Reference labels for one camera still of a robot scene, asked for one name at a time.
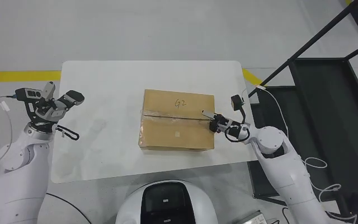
floor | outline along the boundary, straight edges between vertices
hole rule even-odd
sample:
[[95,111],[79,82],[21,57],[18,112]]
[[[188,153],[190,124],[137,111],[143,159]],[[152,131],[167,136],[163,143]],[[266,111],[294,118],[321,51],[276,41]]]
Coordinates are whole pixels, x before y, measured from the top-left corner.
[[[344,0],[1,1],[0,71],[61,70],[66,60],[238,60],[264,79],[345,4]],[[358,48],[357,37],[358,27],[347,17],[303,56],[346,56]],[[358,57],[351,63],[357,71]],[[288,69],[270,82],[292,84]],[[0,95],[43,85],[0,82]],[[247,82],[247,88],[253,87]],[[22,104],[8,104],[16,138],[28,118]],[[0,136],[3,145],[9,138],[3,113],[0,123],[5,132]],[[110,224],[128,194],[148,182],[168,178],[203,188],[220,223],[231,223],[256,210],[269,223],[276,219],[284,223],[281,206],[252,198],[246,163],[66,184],[50,181],[48,192],[77,205],[92,223]],[[46,197],[38,223],[86,220],[69,205]]]

white cable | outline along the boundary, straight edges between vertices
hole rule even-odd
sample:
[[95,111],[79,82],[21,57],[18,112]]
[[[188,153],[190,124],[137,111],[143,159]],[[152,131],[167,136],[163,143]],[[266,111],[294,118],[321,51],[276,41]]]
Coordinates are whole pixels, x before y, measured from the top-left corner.
[[9,116],[9,113],[7,112],[6,109],[4,109],[3,107],[3,110],[5,111],[5,114],[10,122],[10,144],[8,144],[9,146],[7,147],[6,149],[6,152],[0,157],[0,160],[4,158],[4,156],[7,154],[7,152],[9,151],[10,147],[11,147],[11,144],[12,144],[12,123],[11,123],[11,119],[10,119],[10,116]]
[[276,101],[277,106],[279,107],[282,120],[284,121],[285,128],[286,128],[286,131],[287,131],[287,137],[289,137],[289,127],[288,127],[287,124],[286,124],[286,121],[285,121],[284,115],[283,115],[283,113],[282,113],[282,110],[281,110],[281,107],[280,107],[279,102],[277,102],[276,98],[275,98],[270,92],[268,92],[265,87],[260,86],[260,85],[257,85],[256,88],[259,88],[260,90],[263,90],[263,91],[267,92],[268,94],[270,94],[270,96],[271,96],[272,98],[274,98],[274,100]]
[[[314,166],[312,164],[307,163],[307,160],[310,160],[310,159],[321,161],[321,162],[324,163],[324,166]],[[311,166],[311,167],[314,167],[314,168],[318,168],[318,169],[323,169],[323,168],[326,168],[328,166],[325,161],[321,160],[320,158],[315,158],[315,157],[308,157],[308,158],[306,158],[305,160],[302,160],[302,161],[304,162],[304,165],[305,165],[306,169],[307,169],[307,165]],[[319,200],[320,203],[322,203],[321,196],[322,196],[322,194],[324,192],[336,192],[336,191],[340,190],[341,187],[342,187],[341,184],[332,184],[331,186],[328,186],[328,187],[326,187],[324,189],[320,189],[320,188],[317,188],[316,186],[314,186],[311,180],[309,180],[309,181],[311,182],[312,187],[314,187],[316,190],[320,191],[319,195],[318,195],[318,200]],[[327,212],[327,214],[329,214],[330,216],[332,216],[333,218],[336,218],[338,220],[351,220],[351,219],[354,218],[353,224],[355,224],[356,221],[357,221],[357,215],[356,214],[354,216],[346,217],[346,218],[337,217],[337,216],[333,215],[331,212]]]

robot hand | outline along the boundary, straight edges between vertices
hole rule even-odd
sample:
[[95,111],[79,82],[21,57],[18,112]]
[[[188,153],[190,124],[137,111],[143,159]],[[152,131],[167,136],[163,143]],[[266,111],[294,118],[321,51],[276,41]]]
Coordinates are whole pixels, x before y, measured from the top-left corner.
[[1,224],[37,223],[49,181],[48,143],[56,130],[73,140],[79,138],[77,133],[57,122],[72,106],[83,102],[83,95],[69,91],[55,100],[54,91],[53,82],[48,82],[42,91],[30,88],[15,91],[16,99],[25,103],[31,121],[16,142],[0,149],[3,155],[0,160]]

cable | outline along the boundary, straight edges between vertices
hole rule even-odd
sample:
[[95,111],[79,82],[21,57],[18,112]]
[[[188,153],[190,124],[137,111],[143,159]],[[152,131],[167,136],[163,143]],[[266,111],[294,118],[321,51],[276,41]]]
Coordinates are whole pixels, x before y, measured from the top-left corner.
[[12,96],[0,96],[0,98],[2,98],[2,97],[7,97],[7,98],[16,98],[16,95],[14,94],[14,95],[12,95]]
[[243,97],[245,91],[246,91],[246,88],[241,92],[242,105],[245,104],[244,97]]
[[[307,163],[307,160],[310,160],[310,159],[314,159],[314,160],[321,161],[321,162],[324,163],[324,166],[314,166],[314,165],[311,165],[311,164]],[[315,158],[315,157],[308,157],[308,158],[306,158],[305,160],[302,160],[302,161],[304,162],[306,169],[307,169],[307,165],[308,165],[308,166],[311,166],[311,167],[314,167],[314,168],[318,168],[318,169],[323,169],[323,168],[326,168],[326,167],[328,166],[325,161],[321,160],[320,158]],[[310,179],[309,181],[311,182],[311,185],[312,185],[312,187],[313,187],[314,189],[320,191],[320,192],[319,192],[319,195],[318,195],[318,200],[319,200],[320,203],[322,203],[321,196],[322,196],[322,194],[323,194],[324,192],[336,192],[336,191],[340,190],[341,187],[342,187],[341,184],[332,184],[331,186],[328,186],[328,187],[326,187],[326,188],[324,188],[324,189],[320,189],[320,188],[317,188],[316,186],[313,185],[311,179]],[[327,214],[328,214],[329,216],[332,216],[333,218],[338,219],[338,220],[351,220],[351,219],[354,219],[353,224],[355,224],[356,221],[357,221],[357,215],[356,215],[356,214],[353,215],[353,216],[351,216],[351,217],[345,217],[345,218],[343,218],[343,217],[337,217],[337,216],[333,215],[331,212],[327,212]]]
[[246,131],[247,131],[247,137],[246,137],[246,138],[244,138],[244,139],[232,140],[232,139],[230,139],[230,138],[228,137],[228,132],[230,131],[231,128],[232,128],[232,126],[228,127],[228,128],[225,130],[225,132],[224,132],[226,139],[229,140],[230,142],[243,142],[243,141],[247,140],[247,139],[250,137],[250,131],[249,131],[248,128],[247,128],[247,129],[246,129]]
[[6,149],[6,152],[0,157],[0,160],[4,158],[4,156],[7,154],[7,152],[9,151],[10,147],[11,147],[11,144],[12,144],[12,123],[11,123],[11,119],[10,119],[10,116],[9,116],[9,113],[4,109],[5,111],[5,114],[10,122],[10,144],[8,144],[8,147]]
[[286,121],[285,121],[284,115],[283,115],[283,113],[282,113],[282,110],[281,110],[281,107],[280,107],[279,102],[277,102],[276,98],[275,98],[270,92],[268,92],[265,87],[258,85],[258,86],[256,86],[256,88],[259,88],[260,90],[263,90],[263,91],[267,92],[268,94],[270,94],[270,96],[271,96],[272,98],[274,98],[274,100],[276,101],[277,106],[279,107],[282,120],[284,121],[284,124],[285,124],[285,128],[286,128],[286,131],[287,131],[286,136],[289,137],[289,127],[288,127],[287,124],[286,124]]
[[282,214],[284,215],[284,217],[285,217],[285,219],[286,219],[286,222],[287,222],[287,224],[290,224],[290,222],[289,222],[289,220],[287,219],[287,217],[286,217],[286,215],[285,215],[285,209],[289,209],[289,208],[282,208]]
[[74,206],[74,205],[71,204],[70,202],[68,202],[68,201],[66,201],[65,199],[60,198],[59,196],[56,196],[56,195],[54,195],[54,194],[50,194],[50,193],[46,193],[46,194],[47,194],[47,195],[50,195],[50,196],[52,196],[52,197],[54,197],[54,198],[58,198],[58,199],[60,199],[60,200],[62,200],[62,201],[64,201],[64,202],[68,203],[68,204],[71,205],[73,208],[75,208],[81,215],[83,215],[84,218],[88,221],[89,224],[92,224],[92,222],[86,217],[86,215],[84,215],[83,212],[81,212],[81,210],[79,210],[76,206]]

black cable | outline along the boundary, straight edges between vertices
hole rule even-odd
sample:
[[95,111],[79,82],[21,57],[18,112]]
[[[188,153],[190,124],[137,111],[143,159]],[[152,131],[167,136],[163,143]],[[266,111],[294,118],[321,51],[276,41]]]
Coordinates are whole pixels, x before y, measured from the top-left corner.
[[67,200],[60,198],[59,196],[56,196],[54,194],[50,194],[50,193],[46,193],[47,195],[50,195],[52,197],[58,198],[60,200],[63,200],[64,202],[70,204],[73,208],[75,208],[81,215],[84,216],[84,218],[88,221],[89,224],[92,224],[92,222],[86,217],[86,215],[83,214],[83,212],[81,212],[81,210],[79,210],[76,206],[74,206],[71,202],[68,202]]
[[14,98],[14,96],[0,96],[0,98],[1,97]]
[[238,139],[238,140],[232,140],[232,139],[230,139],[229,136],[228,136],[228,132],[230,131],[230,129],[231,129],[231,127],[228,127],[228,128],[225,130],[225,132],[224,132],[226,139],[229,140],[230,142],[243,142],[243,141],[247,140],[247,139],[250,137],[250,131],[249,131],[248,128],[247,128],[247,129],[246,129],[246,131],[247,131],[247,137],[246,137],[246,138],[244,138],[244,139]]
[[285,217],[285,219],[286,219],[286,222],[288,223],[288,224],[290,224],[290,222],[289,222],[289,220],[287,219],[287,217],[286,217],[286,215],[285,215],[285,209],[287,209],[288,210],[288,208],[283,208],[282,209],[282,214],[284,215],[284,217]]

